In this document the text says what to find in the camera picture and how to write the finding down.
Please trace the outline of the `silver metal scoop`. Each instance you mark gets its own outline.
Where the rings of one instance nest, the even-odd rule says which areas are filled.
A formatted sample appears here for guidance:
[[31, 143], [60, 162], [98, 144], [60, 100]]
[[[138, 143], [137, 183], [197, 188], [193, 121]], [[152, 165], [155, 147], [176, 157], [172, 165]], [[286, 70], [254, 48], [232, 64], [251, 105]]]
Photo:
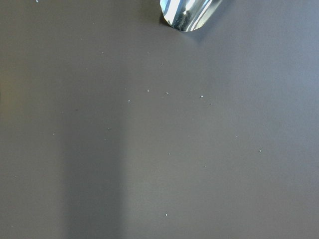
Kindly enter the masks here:
[[221, 3], [221, 0], [159, 1], [164, 20], [182, 32], [192, 32], [203, 27]]

